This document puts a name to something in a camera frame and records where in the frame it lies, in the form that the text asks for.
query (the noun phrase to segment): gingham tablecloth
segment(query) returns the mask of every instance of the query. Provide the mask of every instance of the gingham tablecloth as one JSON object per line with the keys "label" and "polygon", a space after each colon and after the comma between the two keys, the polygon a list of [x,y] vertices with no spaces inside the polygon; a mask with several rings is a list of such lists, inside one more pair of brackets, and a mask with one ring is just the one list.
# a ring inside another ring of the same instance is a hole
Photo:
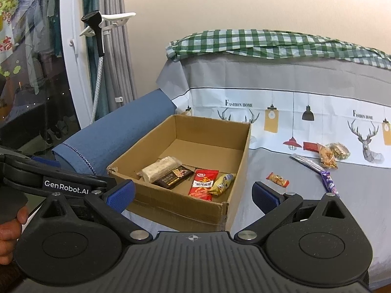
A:
{"label": "gingham tablecloth", "polygon": [[229,52],[266,59],[323,57],[348,60],[391,70],[391,56],[374,48],[329,37],[270,30],[214,30],[191,34],[171,42],[167,58]]}

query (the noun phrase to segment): curtain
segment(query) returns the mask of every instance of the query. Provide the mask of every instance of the curtain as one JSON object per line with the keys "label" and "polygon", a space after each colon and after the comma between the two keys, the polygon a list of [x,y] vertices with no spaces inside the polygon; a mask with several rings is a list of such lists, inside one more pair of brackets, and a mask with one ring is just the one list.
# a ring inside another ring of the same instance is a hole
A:
{"label": "curtain", "polygon": [[[87,14],[93,10],[99,9],[99,0],[83,0],[84,5],[84,14]],[[95,84],[97,79],[97,67],[98,67],[98,48],[96,39],[94,37],[87,37],[87,54],[88,54],[88,62],[89,62],[89,71],[91,74],[91,90],[92,90],[92,98],[95,94]],[[108,104],[108,92],[106,90],[106,80],[105,76],[102,76],[102,81],[100,85],[100,93],[99,93],[99,102],[97,108],[97,114],[95,120],[105,116],[110,112],[109,104]]]}
{"label": "curtain", "polygon": [[[125,13],[124,0],[99,0],[102,14]],[[108,105],[113,111],[137,98],[136,86],[131,69],[128,30],[126,25],[111,30],[104,36],[104,77],[108,85]],[[115,97],[122,96],[124,102],[116,103]]]}

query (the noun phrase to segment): finger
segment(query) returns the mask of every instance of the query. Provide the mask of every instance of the finger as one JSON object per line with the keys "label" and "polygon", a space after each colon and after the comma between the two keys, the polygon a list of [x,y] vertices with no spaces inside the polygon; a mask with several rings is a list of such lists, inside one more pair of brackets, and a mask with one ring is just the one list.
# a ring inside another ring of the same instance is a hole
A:
{"label": "finger", "polygon": [[23,207],[18,211],[18,215],[16,216],[18,221],[24,225],[27,222],[27,219],[29,218],[29,210],[27,207]]}
{"label": "finger", "polygon": [[0,257],[10,254],[15,248],[16,240],[0,241]]}
{"label": "finger", "polygon": [[16,240],[22,234],[22,225],[16,219],[0,225],[0,240]]}
{"label": "finger", "polygon": [[6,255],[6,256],[3,256],[3,257],[0,257],[0,264],[1,265],[9,265],[10,263],[12,262],[12,253]]}

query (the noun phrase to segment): ribbed black surface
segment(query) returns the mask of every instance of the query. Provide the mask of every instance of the ribbed black surface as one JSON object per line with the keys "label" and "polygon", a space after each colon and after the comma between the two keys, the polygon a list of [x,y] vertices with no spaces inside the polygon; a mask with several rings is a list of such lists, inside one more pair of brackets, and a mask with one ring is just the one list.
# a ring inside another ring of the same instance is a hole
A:
{"label": "ribbed black surface", "polygon": [[15,293],[236,293],[368,292],[359,284],[309,288],[276,273],[255,246],[233,242],[226,232],[161,232],[128,249],[110,272],[89,283],[54,288],[26,280]]}

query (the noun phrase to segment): white bracket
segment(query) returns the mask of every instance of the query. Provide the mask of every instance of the white bracket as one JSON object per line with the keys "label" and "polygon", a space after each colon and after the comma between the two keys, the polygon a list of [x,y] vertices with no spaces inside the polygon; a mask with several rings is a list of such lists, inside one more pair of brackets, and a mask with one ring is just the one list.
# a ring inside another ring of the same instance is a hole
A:
{"label": "white bracket", "polygon": [[[108,30],[112,30],[114,28],[118,28],[120,26],[125,25],[127,21],[129,21],[129,19],[131,17],[134,17],[135,15],[136,15],[135,12],[111,14],[111,15],[102,14],[102,22],[99,24],[99,26],[102,28],[103,35],[109,34],[106,33],[106,31]],[[113,22],[113,23],[103,27],[104,21]],[[80,36],[92,37],[95,36],[95,32],[89,26],[87,26],[81,32]]]}

